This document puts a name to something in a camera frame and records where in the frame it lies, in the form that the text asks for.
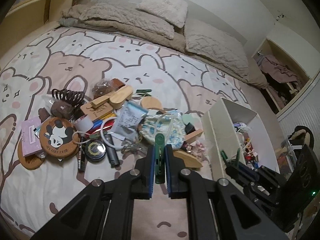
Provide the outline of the black round tin gold emblem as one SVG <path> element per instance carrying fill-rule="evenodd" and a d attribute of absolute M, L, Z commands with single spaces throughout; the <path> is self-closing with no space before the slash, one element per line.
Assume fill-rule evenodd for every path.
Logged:
<path fill-rule="evenodd" d="M 106 147 L 100 140 L 91 140 L 85 146 L 85 155 L 89 161 L 99 162 L 106 155 Z"/>

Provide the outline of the wooden board right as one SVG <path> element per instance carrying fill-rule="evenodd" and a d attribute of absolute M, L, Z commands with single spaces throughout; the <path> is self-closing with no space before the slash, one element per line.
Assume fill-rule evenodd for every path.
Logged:
<path fill-rule="evenodd" d="M 184 152 L 183 150 L 174 150 L 173 155 L 176 158 L 180 158 L 184 161 L 187 168 L 202 168 L 201 162 L 193 155 Z"/>

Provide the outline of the black cylinder bottle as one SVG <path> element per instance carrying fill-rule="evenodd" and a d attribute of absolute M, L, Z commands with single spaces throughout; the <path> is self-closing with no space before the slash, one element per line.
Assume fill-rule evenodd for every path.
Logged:
<path fill-rule="evenodd" d="M 105 134 L 105 142 L 106 146 L 106 153 L 108 157 L 108 161 L 111 165 L 111 167 L 117 167 L 120 165 L 120 161 L 118 159 L 118 155 L 116 152 L 116 149 L 111 147 L 111 145 L 114 145 L 112 136 L 110 134 Z"/>

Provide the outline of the white storage box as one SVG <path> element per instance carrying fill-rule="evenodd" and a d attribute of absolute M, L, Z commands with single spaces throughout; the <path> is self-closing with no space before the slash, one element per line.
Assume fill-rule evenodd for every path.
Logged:
<path fill-rule="evenodd" d="M 227 157 L 235 157 L 238 149 L 244 149 L 246 133 L 253 150 L 258 154 L 258 165 L 279 172 L 279 167 L 270 138 L 259 114 L 228 99 L 220 98 L 202 118 L 204 137 L 212 143 L 208 156 L 212 177 L 225 177 L 225 163 L 220 155 L 223 150 Z"/>

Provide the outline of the blue floral fabric pouch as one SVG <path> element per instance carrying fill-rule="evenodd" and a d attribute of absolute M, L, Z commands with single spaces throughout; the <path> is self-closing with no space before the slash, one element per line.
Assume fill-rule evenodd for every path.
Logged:
<path fill-rule="evenodd" d="M 156 135 L 162 134 L 165 143 L 171 144 L 173 150 L 178 150 L 182 147 L 186 136 L 185 124 L 181 113 L 147 115 L 141 124 L 139 134 L 149 144 L 154 144 Z"/>

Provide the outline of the silver foil packet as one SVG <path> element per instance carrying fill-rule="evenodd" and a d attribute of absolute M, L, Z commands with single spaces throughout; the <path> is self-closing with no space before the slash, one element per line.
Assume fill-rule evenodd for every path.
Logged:
<path fill-rule="evenodd" d="M 148 112 L 147 109 L 134 102 L 125 101 L 111 128 L 111 132 L 135 141 L 138 138 L 138 125 L 147 116 Z"/>

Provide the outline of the black fleece jacket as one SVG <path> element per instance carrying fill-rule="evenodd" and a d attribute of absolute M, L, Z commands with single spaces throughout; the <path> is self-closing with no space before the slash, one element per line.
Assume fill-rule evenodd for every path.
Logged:
<path fill-rule="evenodd" d="M 301 154 L 304 145 L 308 145 L 312 150 L 314 147 L 314 136 L 312 131 L 306 126 L 296 126 L 291 135 L 288 136 L 291 146 L 299 146 L 300 148 L 294 149 L 296 158 Z"/>

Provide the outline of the black marker pen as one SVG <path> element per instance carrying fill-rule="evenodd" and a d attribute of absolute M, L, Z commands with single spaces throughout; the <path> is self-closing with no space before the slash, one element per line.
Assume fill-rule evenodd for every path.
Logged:
<path fill-rule="evenodd" d="M 86 138 L 81 137 L 80 144 L 79 144 L 79 152 L 78 152 L 78 171 L 79 172 L 85 172 L 85 168 L 86 168 L 85 141 L 86 141 Z"/>

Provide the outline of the brown scrunchie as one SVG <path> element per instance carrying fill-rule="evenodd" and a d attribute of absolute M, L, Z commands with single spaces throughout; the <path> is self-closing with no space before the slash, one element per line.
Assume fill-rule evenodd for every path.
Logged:
<path fill-rule="evenodd" d="M 108 79 L 101 79 L 92 88 L 93 98 L 98 98 L 113 91 L 112 83 Z"/>

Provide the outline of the panda cork coaster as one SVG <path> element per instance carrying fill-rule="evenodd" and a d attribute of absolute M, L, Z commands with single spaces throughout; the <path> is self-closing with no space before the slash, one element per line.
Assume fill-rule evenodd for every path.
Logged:
<path fill-rule="evenodd" d="M 52 157 L 65 159 L 76 152 L 79 135 L 67 119 L 49 118 L 42 123 L 39 139 L 44 152 Z"/>

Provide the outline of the plain cork coaster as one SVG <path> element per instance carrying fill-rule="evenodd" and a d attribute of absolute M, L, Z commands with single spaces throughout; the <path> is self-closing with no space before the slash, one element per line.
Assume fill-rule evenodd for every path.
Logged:
<path fill-rule="evenodd" d="M 17 146 L 17 155 L 21 165 L 28 170 L 35 170 L 39 168 L 44 162 L 44 159 L 39 158 L 37 155 L 30 155 L 24 157 L 22 152 L 21 140 L 19 141 Z"/>

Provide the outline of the pink notebook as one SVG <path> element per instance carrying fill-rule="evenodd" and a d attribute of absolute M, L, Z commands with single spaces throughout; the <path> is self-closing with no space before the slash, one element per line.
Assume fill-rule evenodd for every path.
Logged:
<path fill-rule="evenodd" d="M 36 136 L 34 129 L 41 125 L 39 117 L 25 120 L 21 124 L 22 129 L 22 155 L 28 157 L 38 154 L 42 151 L 39 138 Z"/>

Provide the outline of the beige blanket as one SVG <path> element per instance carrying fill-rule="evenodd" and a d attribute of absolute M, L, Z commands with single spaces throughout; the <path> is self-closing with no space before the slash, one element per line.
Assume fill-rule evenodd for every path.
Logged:
<path fill-rule="evenodd" d="M 78 4 L 61 11 L 59 23 L 64 27 L 78 27 L 92 30 L 120 31 L 156 43 L 199 59 L 230 76 L 260 89 L 267 87 L 265 76 L 252 59 L 248 59 L 249 75 L 242 78 L 223 65 L 204 56 L 186 51 L 184 27 L 176 32 L 169 22 L 139 11 L 129 5 L 96 3 Z"/>

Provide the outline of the beige fluffy pillow small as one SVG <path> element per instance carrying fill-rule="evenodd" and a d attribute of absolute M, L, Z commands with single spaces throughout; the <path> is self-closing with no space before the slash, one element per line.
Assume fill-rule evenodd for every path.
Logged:
<path fill-rule="evenodd" d="M 142 0 L 136 8 L 183 28 L 188 13 L 188 3 L 184 0 Z"/>

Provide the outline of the wooden headboard shelf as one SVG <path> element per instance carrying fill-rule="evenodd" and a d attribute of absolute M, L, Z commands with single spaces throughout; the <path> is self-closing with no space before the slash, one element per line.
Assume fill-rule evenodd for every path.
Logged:
<path fill-rule="evenodd" d="M 25 0 L 11 7 L 1 23 L 1 67 L 37 34 L 59 26 L 61 11 L 91 0 Z"/>

